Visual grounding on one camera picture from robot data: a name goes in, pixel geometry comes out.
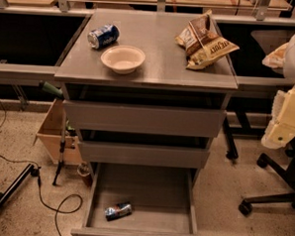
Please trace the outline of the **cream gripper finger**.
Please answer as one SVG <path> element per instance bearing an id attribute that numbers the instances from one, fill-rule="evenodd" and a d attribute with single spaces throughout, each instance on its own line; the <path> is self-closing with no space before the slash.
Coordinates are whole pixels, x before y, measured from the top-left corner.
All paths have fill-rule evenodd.
<path id="1" fill-rule="evenodd" d="M 261 138 L 261 144 L 269 149 L 285 147 L 295 137 L 295 87 L 279 90 L 274 96 L 271 120 Z"/>
<path id="2" fill-rule="evenodd" d="M 279 48 L 271 52 L 269 55 L 263 58 L 261 61 L 263 65 L 269 66 L 273 69 L 283 68 L 284 66 L 284 56 L 286 54 L 288 44 L 285 43 Z"/>

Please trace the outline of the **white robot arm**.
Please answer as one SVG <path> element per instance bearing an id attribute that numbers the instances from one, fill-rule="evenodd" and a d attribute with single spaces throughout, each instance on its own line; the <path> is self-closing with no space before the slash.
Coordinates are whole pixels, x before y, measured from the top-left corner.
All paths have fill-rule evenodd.
<path id="1" fill-rule="evenodd" d="M 265 57 L 262 63 L 271 68 L 282 68 L 283 76 L 294 84 L 287 92 L 276 92 L 271 121 L 261 138 L 264 147 L 279 149 L 295 137 L 295 34 L 289 42 Z"/>

